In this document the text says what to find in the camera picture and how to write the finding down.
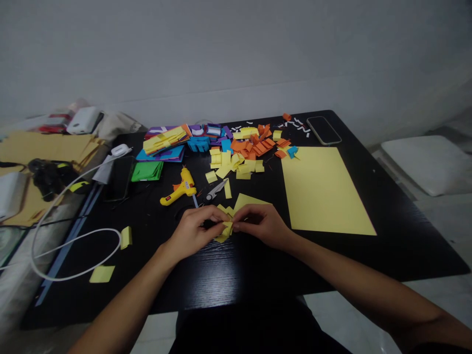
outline white cable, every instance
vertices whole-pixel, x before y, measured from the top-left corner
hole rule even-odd
[[[92,171],[95,171],[96,169],[100,168],[101,166],[103,166],[103,165],[105,165],[105,164],[107,164],[107,163],[110,163],[110,162],[112,162],[112,161],[115,161],[116,159],[118,159],[118,158],[120,158],[120,157],[121,157],[121,156],[115,157],[115,158],[112,158],[112,159],[110,159],[110,160],[108,160],[108,161],[106,161],[106,162],[103,162],[103,163],[101,163],[100,165],[98,165],[98,166],[96,166],[96,167],[94,167],[94,168],[88,170],[87,172],[81,174],[80,176],[78,176],[78,177],[77,177],[75,180],[73,180],[67,187],[65,187],[62,192],[60,192],[60,193],[58,194],[58,196],[56,197],[56,199],[54,199],[54,201],[52,202],[52,204],[51,204],[51,206],[49,207],[49,209],[46,211],[46,213],[45,213],[45,214],[42,216],[42,218],[39,220],[38,224],[36,225],[36,229],[34,230],[33,240],[32,240],[32,242],[31,242],[31,253],[30,253],[30,259],[29,259],[29,261],[30,261],[30,263],[31,263],[31,267],[33,268],[33,271],[34,271],[37,275],[39,275],[41,278],[44,278],[44,279],[49,280],[49,281],[65,281],[65,280],[70,280],[70,279],[77,278],[77,277],[79,277],[79,276],[81,276],[81,275],[84,275],[85,273],[90,272],[91,270],[94,270],[94,269],[97,268],[98,266],[102,265],[102,264],[105,263],[112,255],[114,255],[114,254],[116,253],[116,251],[118,251],[118,249],[119,249],[119,247],[120,247],[120,245],[121,245],[121,233],[120,233],[118,230],[116,230],[116,229],[99,229],[99,230],[91,231],[91,232],[89,232],[88,234],[85,234],[85,235],[81,235],[81,236],[79,236],[79,237],[76,237],[76,238],[74,238],[73,240],[70,240],[69,242],[67,242],[67,243],[65,243],[65,244],[63,244],[63,245],[61,245],[61,246],[59,246],[59,247],[56,247],[55,249],[52,249],[52,250],[47,251],[47,252],[45,252],[45,253],[42,253],[42,254],[40,254],[40,255],[38,255],[38,256],[35,256],[35,255],[34,255],[34,244],[35,244],[35,242],[36,242],[36,237],[37,237],[37,235],[38,235],[38,231],[39,231],[39,228],[41,227],[41,224],[43,223],[44,219],[46,219],[46,217],[49,215],[49,213],[51,212],[51,210],[54,208],[54,206],[55,206],[56,203],[58,202],[59,198],[62,197],[62,196],[69,190],[69,188],[70,188],[73,184],[75,184],[75,182],[77,182],[79,179],[81,179],[83,176],[85,176],[86,174],[88,174],[88,173],[90,173],[90,172],[92,172]],[[80,238],[82,238],[82,237],[91,235],[91,234],[93,234],[93,233],[95,233],[95,232],[99,232],[99,231],[114,231],[114,232],[116,232],[117,235],[118,235],[118,239],[119,239],[118,245],[117,245],[117,247],[114,249],[114,251],[108,255],[107,258],[105,258],[104,260],[102,260],[102,261],[101,261],[100,263],[98,263],[97,265],[94,265],[93,267],[91,267],[91,268],[89,268],[89,269],[87,269],[87,270],[85,270],[85,271],[83,271],[83,272],[81,272],[81,273],[78,273],[78,274],[75,274],[75,275],[71,275],[71,276],[68,276],[68,277],[65,277],[65,278],[53,278],[53,277],[50,277],[50,276],[48,276],[47,274],[41,272],[41,271],[39,270],[39,268],[37,267],[36,263],[34,263],[34,259],[35,259],[35,258],[39,258],[39,257],[41,257],[41,256],[44,256],[44,255],[48,254],[48,253],[51,253],[51,252],[53,252],[53,251],[56,251],[56,250],[58,250],[58,249],[60,249],[60,248],[63,248],[64,246],[66,246],[66,245],[68,245],[68,244],[70,244],[70,243],[72,243],[72,242],[77,241],[78,239],[80,239]]]

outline smartphone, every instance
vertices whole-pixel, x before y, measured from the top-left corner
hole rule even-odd
[[[131,174],[134,170],[135,158],[124,156],[113,163],[110,180],[105,186],[104,202],[117,202],[126,198]]]
[[[325,117],[311,117],[306,120],[306,123],[322,145],[332,145],[342,141]]]

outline table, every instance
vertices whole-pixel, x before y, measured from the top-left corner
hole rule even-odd
[[[296,231],[321,246],[351,257],[399,281],[465,274],[469,267],[429,223],[390,176],[370,155],[354,134],[333,111],[293,115],[307,118],[324,116],[343,139],[339,152],[365,205],[378,236]],[[281,117],[251,119],[257,124],[274,125]],[[227,123],[229,127],[248,126],[244,121]],[[313,134],[289,127],[283,138],[297,146],[321,146]],[[121,135],[115,145],[133,146],[136,156],[142,148],[143,133]],[[272,153],[263,156],[267,161]],[[211,188],[205,178],[210,171],[210,155],[186,150],[184,163],[190,170],[197,190],[203,190],[199,202]],[[98,202],[82,228],[81,234],[99,229],[118,230],[131,226],[133,245],[118,251],[105,265],[115,265],[109,283],[90,284],[90,274],[66,282],[54,283],[44,302],[27,310],[21,327],[91,322],[108,302],[133,278],[153,255],[157,247],[174,231],[176,214],[193,205],[192,198],[182,196],[171,206],[159,203],[180,183],[178,163],[166,163],[160,181],[131,183],[130,199],[122,204]],[[265,173],[253,174],[250,180],[230,175],[233,198],[217,195],[214,204],[234,206],[239,192],[273,203],[283,220],[290,225],[282,165],[274,157],[265,164]],[[58,276],[76,274],[93,266],[116,246],[116,235],[95,234],[73,244]],[[219,244],[208,246],[180,262],[171,273],[151,314],[192,308],[233,304],[267,297],[302,295],[332,290],[332,287],[307,266],[291,256],[265,246],[246,234],[233,234]]]

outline white plug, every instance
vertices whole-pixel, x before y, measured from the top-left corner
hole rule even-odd
[[[126,144],[121,144],[112,149],[112,155],[114,157],[121,157],[129,153],[132,149],[132,147],[128,147]]]

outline hand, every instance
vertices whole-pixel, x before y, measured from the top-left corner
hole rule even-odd
[[[200,225],[208,219],[217,224],[205,230]],[[159,247],[158,252],[175,265],[220,235],[226,227],[222,221],[229,221],[229,218],[214,205],[186,210],[171,238]]]
[[[286,251],[296,236],[272,204],[247,204],[233,218],[233,231],[257,237],[267,246]]]

